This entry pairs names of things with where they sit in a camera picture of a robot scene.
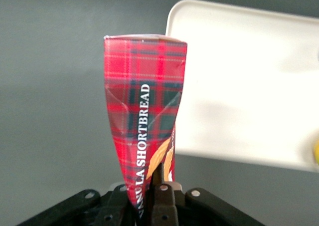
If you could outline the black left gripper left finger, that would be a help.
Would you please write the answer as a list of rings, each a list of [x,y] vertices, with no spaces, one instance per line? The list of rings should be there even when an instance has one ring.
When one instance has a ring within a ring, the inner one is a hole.
[[[135,223],[125,185],[118,185],[101,197],[95,226],[134,226]]]

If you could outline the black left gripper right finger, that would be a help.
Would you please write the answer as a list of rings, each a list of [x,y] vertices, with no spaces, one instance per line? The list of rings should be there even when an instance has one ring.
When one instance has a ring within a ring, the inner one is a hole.
[[[180,183],[164,180],[164,165],[160,163],[152,174],[150,186],[151,226],[178,226],[175,192],[182,193]]]

